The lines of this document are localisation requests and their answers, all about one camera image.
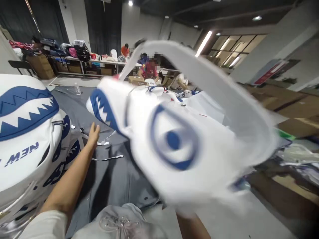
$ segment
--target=wall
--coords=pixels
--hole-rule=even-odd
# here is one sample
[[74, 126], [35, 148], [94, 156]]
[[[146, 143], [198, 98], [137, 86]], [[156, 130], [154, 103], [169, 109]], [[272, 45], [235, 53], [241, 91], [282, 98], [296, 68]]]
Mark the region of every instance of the wall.
[[0, 74], [20, 74], [17, 69], [12, 68], [8, 63], [9, 60], [20, 60], [14, 53], [12, 47], [10, 46], [2, 31], [0, 31], [0, 56]]
[[141, 38], [158, 40], [163, 21], [163, 18], [141, 13], [139, 7], [130, 7], [127, 3], [123, 3], [122, 45], [127, 43], [129, 47], [133, 47]]
[[201, 30], [194, 27], [188, 27], [184, 24], [173, 22], [171, 28], [170, 40], [176, 41], [178, 43], [184, 43], [184, 45], [190, 45], [194, 47]]
[[147, 40], [164, 39], [171, 31], [170, 40], [179, 43], [183, 42], [185, 45], [194, 47], [201, 31], [177, 22], [172, 22], [171, 24], [170, 22], [171, 19], [144, 14], [139, 7], [130, 7], [127, 3], [123, 3], [122, 45], [127, 43], [131, 47], [141, 38], [146, 38]]
[[297, 78], [297, 83], [288, 89], [299, 91], [307, 83], [319, 76], [319, 39], [312, 39], [305, 46], [295, 51], [290, 59], [301, 60], [297, 65], [286, 71], [283, 78]]
[[73, 43], [75, 39], [84, 40], [87, 48], [91, 51], [84, 0], [64, 0], [64, 2], [66, 9], [62, 1], [59, 0], [70, 43]]
[[69, 41], [72, 44], [76, 37], [76, 32], [74, 28], [73, 18], [72, 18], [72, 12], [71, 12], [71, 4], [70, 1], [64, 0], [64, 4], [62, 3], [62, 0], [59, 0], [67, 36], [69, 37]]

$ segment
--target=plastic bottle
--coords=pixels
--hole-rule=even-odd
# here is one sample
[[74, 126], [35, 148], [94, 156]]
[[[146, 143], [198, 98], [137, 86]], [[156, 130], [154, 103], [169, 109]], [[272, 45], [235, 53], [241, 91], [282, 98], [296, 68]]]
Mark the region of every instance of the plastic bottle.
[[74, 83], [74, 89], [75, 89], [75, 93], [76, 93], [77, 95], [80, 95], [80, 94], [81, 94], [80, 87], [79, 87], [79, 85], [78, 85], [76, 82]]

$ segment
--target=chair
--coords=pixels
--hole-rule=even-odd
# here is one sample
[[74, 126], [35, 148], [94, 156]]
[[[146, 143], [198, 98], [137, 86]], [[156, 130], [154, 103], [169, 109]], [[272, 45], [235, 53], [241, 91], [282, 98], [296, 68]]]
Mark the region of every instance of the chair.
[[117, 52], [116, 50], [111, 50], [111, 56], [114, 58], [114, 59], [117, 59]]
[[33, 69], [28, 62], [26, 62], [26, 61], [8, 61], [8, 63], [10, 64], [11, 67], [16, 68], [20, 72], [21, 75], [23, 75], [23, 74], [21, 73], [21, 71], [19, 69], [26, 69], [29, 72], [30, 76], [33, 76], [30, 72], [30, 70], [33, 71]]

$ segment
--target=window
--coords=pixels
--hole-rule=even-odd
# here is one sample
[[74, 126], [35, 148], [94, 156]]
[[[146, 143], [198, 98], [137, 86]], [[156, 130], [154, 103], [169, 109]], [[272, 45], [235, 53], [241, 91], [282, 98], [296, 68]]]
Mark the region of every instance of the window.
[[235, 69], [265, 36], [265, 34], [219, 36], [208, 57], [219, 67]]

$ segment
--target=white chair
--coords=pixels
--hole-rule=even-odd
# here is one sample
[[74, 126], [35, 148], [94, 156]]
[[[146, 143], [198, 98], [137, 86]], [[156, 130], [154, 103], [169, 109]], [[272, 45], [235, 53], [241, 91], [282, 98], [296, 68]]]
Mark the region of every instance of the white chair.
[[117, 59], [117, 52], [116, 50], [111, 50], [111, 56], [114, 58], [114, 59]]

